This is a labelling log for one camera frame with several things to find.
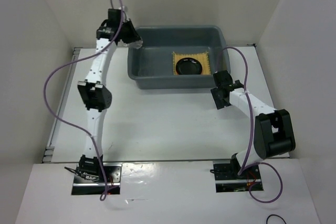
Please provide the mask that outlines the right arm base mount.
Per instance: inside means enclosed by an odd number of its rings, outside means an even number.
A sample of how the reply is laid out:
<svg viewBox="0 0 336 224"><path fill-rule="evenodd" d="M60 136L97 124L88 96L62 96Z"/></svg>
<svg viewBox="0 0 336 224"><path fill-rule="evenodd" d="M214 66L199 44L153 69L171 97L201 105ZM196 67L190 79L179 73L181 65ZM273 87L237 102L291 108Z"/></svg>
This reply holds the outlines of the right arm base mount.
<svg viewBox="0 0 336 224"><path fill-rule="evenodd" d="M237 193L263 191L261 175L258 166L247 168L241 175L235 171L230 160L213 161L210 173L214 175L217 193Z"/></svg>

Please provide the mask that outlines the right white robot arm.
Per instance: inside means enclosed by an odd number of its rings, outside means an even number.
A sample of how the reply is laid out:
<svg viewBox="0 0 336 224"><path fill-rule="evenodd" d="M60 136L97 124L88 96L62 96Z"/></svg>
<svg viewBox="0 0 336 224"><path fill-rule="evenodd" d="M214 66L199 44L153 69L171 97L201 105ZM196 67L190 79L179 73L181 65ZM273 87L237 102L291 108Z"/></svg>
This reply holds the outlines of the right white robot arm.
<svg viewBox="0 0 336 224"><path fill-rule="evenodd" d="M234 106L250 119L247 149L233 154L230 172L242 178L248 169L268 158L289 153L296 148L290 113L277 110L252 95L239 81L234 81L228 71L213 74L216 87L211 89L217 109Z"/></svg>

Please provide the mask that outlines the woven bamboo mat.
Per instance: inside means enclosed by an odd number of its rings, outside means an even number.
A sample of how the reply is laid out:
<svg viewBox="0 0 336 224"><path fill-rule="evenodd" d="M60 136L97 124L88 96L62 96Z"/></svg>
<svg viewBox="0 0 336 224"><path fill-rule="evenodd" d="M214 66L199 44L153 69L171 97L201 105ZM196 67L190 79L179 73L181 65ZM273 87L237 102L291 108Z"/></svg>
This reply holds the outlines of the woven bamboo mat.
<svg viewBox="0 0 336 224"><path fill-rule="evenodd" d="M209 53L172 53L174 75L210 75Z"/></svg>

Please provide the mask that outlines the clear plastic cup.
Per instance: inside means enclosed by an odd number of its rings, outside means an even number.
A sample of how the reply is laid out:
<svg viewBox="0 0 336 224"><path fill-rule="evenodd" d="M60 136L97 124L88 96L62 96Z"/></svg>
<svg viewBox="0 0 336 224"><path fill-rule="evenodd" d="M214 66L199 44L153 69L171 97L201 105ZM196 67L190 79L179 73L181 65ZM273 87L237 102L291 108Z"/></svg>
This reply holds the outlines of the clear plastic cup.
<svg viewBox="0 0 336 224"><path fill-rule="evenodd" d="M137 40L129 44L130 48L140 49L143 46L143 40Z"/></svg>

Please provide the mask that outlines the black plate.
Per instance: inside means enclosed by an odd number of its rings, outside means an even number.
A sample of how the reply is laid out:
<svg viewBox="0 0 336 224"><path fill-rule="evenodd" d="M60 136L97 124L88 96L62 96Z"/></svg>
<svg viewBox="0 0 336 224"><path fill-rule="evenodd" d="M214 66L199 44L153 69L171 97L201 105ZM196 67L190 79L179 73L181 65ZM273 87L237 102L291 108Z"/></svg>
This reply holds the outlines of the black plate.
<svg viewBox="0 0 336 224"><path fill-rule="evenodd" d="M175 71L178 75L201 74L203 67L198 60L186 57L176 63Z"/></svg>

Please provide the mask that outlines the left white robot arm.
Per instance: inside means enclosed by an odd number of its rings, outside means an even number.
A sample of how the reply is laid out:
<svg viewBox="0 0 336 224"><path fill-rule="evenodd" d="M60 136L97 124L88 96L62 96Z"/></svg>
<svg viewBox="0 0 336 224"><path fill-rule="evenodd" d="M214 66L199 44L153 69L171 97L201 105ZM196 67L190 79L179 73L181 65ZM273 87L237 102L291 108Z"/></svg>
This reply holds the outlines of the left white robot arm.
<svg viewBox="0 0 336 224"><path fill-rule="evenodd" d="M96 31L96 53L83 81L77 88L87 110L87 140L77 172L91 181L104 180L102 164L102 130L107 109L112 103L112 93L106 87L107 73L118 42L140 48L142 39L132 21L126 18L123 8L108 9L105 19Z"/></svg>

